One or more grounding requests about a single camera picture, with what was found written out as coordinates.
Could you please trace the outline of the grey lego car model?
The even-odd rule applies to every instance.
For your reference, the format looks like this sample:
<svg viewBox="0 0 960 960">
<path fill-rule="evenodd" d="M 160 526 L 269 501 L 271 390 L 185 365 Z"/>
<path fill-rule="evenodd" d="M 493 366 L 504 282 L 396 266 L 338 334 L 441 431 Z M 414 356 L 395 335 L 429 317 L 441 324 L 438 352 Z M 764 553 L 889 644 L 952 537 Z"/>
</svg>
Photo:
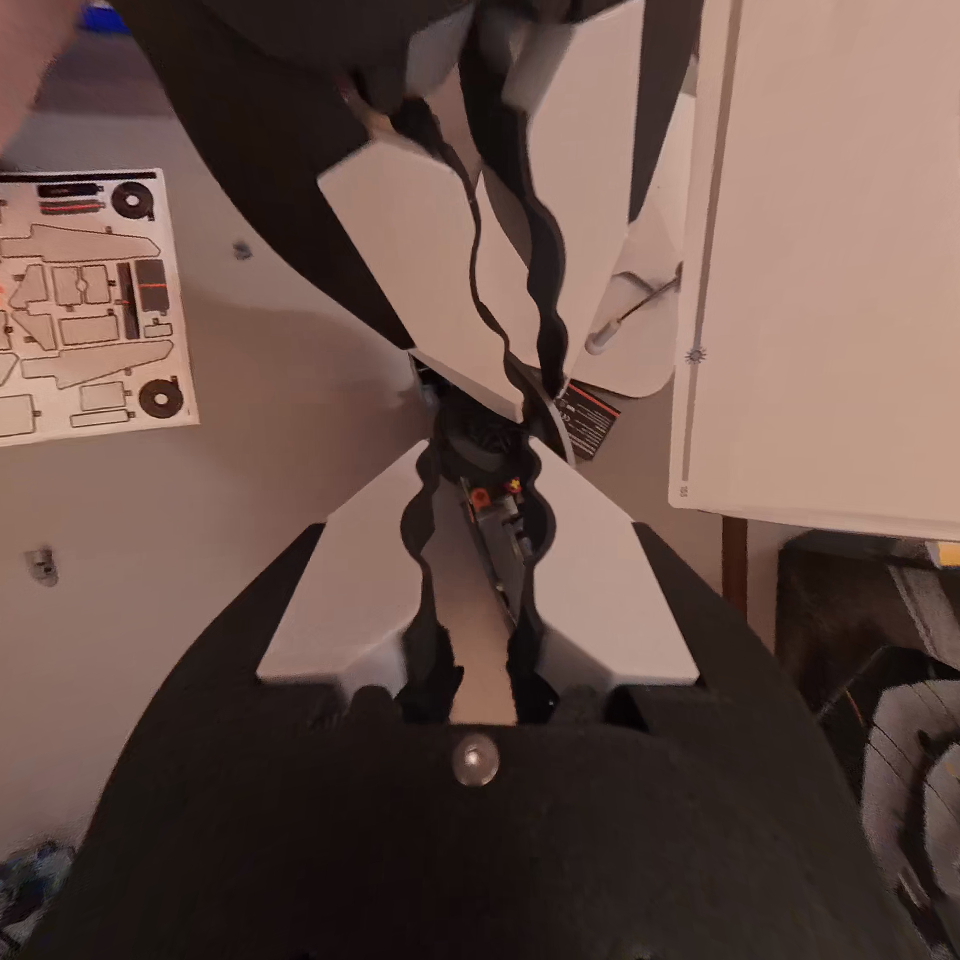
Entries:
<svg viewBox="0 0 960 960">
<path fill-rule="evenodd" d="M 457 490 L 491 588 L 503 616 L 515 627 L 522 611 L 527 563 L 533 540 L 525 527 L 528 468 L 523 445 L 534 437 L 574 465 L 570 433 L 539 372 L 507 356 L 507 372 L 522 392 L 522 421 L 495 413 L 455 386 L 438 368 L 410 355 L 416 383 L 434 414 L 433 441 L 441 471 Z"/>
</svg>

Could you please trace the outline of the person's left forearm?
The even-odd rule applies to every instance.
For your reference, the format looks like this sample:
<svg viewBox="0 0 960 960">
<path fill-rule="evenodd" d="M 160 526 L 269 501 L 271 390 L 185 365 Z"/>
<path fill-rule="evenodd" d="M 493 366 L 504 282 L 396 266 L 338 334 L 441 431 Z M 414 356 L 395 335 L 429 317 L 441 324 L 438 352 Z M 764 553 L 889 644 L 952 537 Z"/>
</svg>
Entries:
<svg viewBox="0 0 960 960">
<path fill-rule="evenodd" d="M 82 1 L 1 2 L 1 148 L 30 114 L 54 61 L 73 41 Z"/>
</svg>

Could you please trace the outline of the plastic bag of lego pieces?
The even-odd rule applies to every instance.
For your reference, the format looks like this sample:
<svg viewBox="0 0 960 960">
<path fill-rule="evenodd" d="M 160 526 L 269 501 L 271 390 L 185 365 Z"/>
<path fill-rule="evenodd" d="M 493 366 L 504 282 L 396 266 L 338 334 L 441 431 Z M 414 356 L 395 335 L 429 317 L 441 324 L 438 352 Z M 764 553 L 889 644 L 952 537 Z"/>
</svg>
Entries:
<svg viewBox="0 0 960 960">
<path fill-rule="evenodd" d="M 21 850 L 1 864 L 1 958 L 17 958 L 66 882 L 76 847 L 55 841 Z"/>
</svg>

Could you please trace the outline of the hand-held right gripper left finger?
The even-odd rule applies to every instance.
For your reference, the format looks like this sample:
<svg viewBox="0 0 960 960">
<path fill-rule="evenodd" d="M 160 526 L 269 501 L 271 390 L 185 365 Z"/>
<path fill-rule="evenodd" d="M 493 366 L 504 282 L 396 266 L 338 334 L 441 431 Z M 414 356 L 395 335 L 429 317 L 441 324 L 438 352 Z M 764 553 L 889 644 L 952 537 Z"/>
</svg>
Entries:
<svg viewBox="0 0 960 960">
<path fill-rule="evenodd" d="M 435 620 L 424 550 L 435 531 L 437 451 L 420 440 L 330 513 L 257 667 L 266 685 L 402 689 L 415 677 L 409 633 Z"/>
</svg>

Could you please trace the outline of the blue box with tag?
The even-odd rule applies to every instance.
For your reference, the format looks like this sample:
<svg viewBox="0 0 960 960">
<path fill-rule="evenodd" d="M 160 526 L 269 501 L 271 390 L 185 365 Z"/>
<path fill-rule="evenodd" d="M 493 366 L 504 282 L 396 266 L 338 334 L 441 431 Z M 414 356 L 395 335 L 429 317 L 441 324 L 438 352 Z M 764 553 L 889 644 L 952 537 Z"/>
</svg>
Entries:
<svg viewBox="0 0 960 960">
<path fill-rule="evenodd" d="M 132 35 L 119 12 L 107 1 L 82 1 L 78 27 L 88 33 L 108 37 Z"/>
</svg>

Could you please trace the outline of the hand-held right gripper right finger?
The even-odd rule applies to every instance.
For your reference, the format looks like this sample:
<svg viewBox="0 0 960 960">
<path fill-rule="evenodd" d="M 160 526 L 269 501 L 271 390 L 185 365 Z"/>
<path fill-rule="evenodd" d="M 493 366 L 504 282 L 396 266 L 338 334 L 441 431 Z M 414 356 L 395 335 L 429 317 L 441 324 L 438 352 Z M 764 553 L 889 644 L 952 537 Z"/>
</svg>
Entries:
<svg viewBox="0 0 960 960">
<path fill-rule="evenodd" d="M 699 669 L 630 516 L 538 438 L 526 451 L 520 669 L 550 689 L 693 685 Z"/>
</svg>

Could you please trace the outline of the white stand base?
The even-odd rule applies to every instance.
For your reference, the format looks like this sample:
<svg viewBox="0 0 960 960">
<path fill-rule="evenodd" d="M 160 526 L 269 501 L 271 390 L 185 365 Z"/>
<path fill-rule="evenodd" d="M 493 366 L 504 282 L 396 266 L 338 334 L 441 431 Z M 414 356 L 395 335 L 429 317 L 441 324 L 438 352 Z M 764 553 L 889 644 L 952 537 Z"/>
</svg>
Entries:
<svg viewBox="0 0 960 960">
<path fill-rule="evenodd" d="M 609 333 L 598 353 L 585 348 L 572 378 L 630 399 L 661 390 L 675 365 L 679 290 L 647 301 L 683 262 L 695 99 L 680 93 L 644 204 L 630 224 L 588 343 Z"/>
</svg>

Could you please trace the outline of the white instruction booklet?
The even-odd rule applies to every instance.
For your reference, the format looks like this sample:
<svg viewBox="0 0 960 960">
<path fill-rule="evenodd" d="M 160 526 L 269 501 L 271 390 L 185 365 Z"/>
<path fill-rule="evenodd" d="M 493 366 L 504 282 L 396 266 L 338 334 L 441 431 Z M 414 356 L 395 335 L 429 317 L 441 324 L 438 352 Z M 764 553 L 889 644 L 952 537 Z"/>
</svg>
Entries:
<svg viewBox="0 0 960 960">
<path fill-rule="evenodd" d="M 704 2 L 668 501 L 958 541 L 959 3 Z"/>
</svg>

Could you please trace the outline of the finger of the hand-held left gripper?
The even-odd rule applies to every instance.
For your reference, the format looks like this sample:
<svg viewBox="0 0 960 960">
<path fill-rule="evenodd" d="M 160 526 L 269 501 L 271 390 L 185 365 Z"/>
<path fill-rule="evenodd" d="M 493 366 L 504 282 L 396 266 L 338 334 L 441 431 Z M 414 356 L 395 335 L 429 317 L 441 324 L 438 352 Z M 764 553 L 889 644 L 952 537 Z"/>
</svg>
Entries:
<svg viewBox="0 0 960 960">
<path fill-rule="evenodd" d="M 481 13 L 462 50 L 481 302 L 556 398 L 627 234 L 643 13 L 537 24 Z"/>
<path fill-rule="evenodd" d="M 519 424 L 522 391 L 471 285 L 476 225 L 449 164 L 405 137 L 373 137 L 318 176 L 318 189 L 430 369 Z"/>
</svg>

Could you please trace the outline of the sticker sheet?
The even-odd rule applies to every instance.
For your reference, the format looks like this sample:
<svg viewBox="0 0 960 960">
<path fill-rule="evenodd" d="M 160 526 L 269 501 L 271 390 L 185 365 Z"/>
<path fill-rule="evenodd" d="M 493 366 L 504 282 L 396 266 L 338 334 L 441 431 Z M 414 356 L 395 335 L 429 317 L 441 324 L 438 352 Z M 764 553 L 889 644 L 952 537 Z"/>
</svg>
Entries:
<svg viewBox="0 0 960 960">
<path fill-rule="evenodd" d="M 200 422 L 161 169 L 1 174 L 1 447 Z"/>
</svg>

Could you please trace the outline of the black battery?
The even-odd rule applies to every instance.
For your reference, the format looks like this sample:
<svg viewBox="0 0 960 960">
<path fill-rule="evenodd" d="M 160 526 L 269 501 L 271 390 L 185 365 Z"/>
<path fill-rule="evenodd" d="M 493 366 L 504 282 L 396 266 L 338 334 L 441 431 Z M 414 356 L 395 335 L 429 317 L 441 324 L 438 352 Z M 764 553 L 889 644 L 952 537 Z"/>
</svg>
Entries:
<svg viewBox="0 0 960 960">
<path fill-rule="evenodd" d="M 557 398 L 556 407 L 575 458 L 593 461 L 620 418 L 618 408 L 572 380 Z"/>
</svg>

